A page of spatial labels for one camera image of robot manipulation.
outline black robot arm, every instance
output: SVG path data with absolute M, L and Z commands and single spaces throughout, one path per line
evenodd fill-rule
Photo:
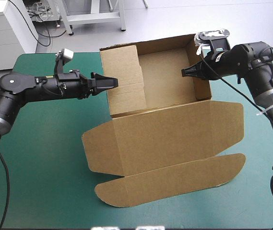
M 91 78 L 86 78 L 78 69 L 64 73 L 63 66 L 72 57 L 73 52 L 70 50 L 59 51 L 56 54 L 53 76 L 35 77 L 11 72 L 0 78 L 0 138 L 10 131 L 19 110 L 28 102 L 83 99 L 118 86 L 116 78 L 93 72 Z
M 253 104 L 258 109 L 259 106 L 264 108 L 262 113 L 273 127 L 273 47 L 264 42 L 255 42 L 240 44 L 230 49 L 228 36 L 228 30 L 196 34 L 196 44 L 200 48 L 210 46 L 211 51 L 202 61 L 182 69 L 182 76 L 218 80 L 236 74 L 239 84 L 242 78 L 245 80 L 255 102 Z M 271 190 L 273 194 L 273 177 Z

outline green mat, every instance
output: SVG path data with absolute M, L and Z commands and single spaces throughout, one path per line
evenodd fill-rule
M 54 54 L 27 54 L 14 71 L 53 74 Z M 65 71 L 80 69 L 102 74 L 98 53 L 76 53 Z M 251 97 L 245 83 L 226 78 Z M 116 208 L 100 201 L 96 184 L 116 176 L 88 169 L 81 135 L 110 120 L 106 93 L 85 100 L 68 99 L 29 103 L 21 109 L 0 149 L 11 176 L 11 200 L 6 228 L 90 228 L 165 225 L 167 228 L 271 228 L 273 197 L 273 131 L 264 116 L 256 116 L 248 102 L 221 81 L 211 82 L 213 99 L 244 105 L 245 138 L 222 154 L 247 156 L 241 173 L 231 182 L 154 201 L 137 207 Z M 6 182 L 0 163 L 0 218 Z

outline white floor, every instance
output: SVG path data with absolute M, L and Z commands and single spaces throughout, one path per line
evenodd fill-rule
M 88 13 L 89 0 L 66 0 L 70 14 Z M 145 9 L 142 0 L 125 0 L 127 30 L 120 23 L 76 25 L 74 35 L 53 38 L 47 48 L 38 45 L 37 53 L 57 52 L 68 48 L 75 52 L 97 52 L 114 44 L 158 39 L 191 34 L 198 31 L 226 28 L 230 31 L 231 46 L 240 43 L 264 41 L 273 46 L 273 0 L 148 0 Z M 100 9 L 108 11 L 107 0 L 101 0 Z M 41 24 L 38 31 L 46 34 Z M 64 31 L 48 23 L 52 35 Z M 47 39 L 39 39 L 46 44 Z

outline white cable tie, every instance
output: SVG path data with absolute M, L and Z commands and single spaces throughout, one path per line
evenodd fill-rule
M 271 106 L 267 107 L 266 109 L 264 109 L 262 112 L 257 113 L 257 116 L 266 113 L 266 112 L 269 111 L 270 109 L 273 109 L 273 104 L 272 104 Z

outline cardboard box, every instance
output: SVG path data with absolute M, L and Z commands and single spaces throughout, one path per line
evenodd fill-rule
M 104 74 L 119 80 L 107 92 L 113 120 L 82 139 L 92 171 L 124 176 L 96 186 L 106 203 L 129 207 L 219 186 L 243 167 L 243 154 L 214 157 L 243 139 L 242 105 L 211 101 L 208 81 L 181 75 L 200 60 L 193 38 L 101 49 Z

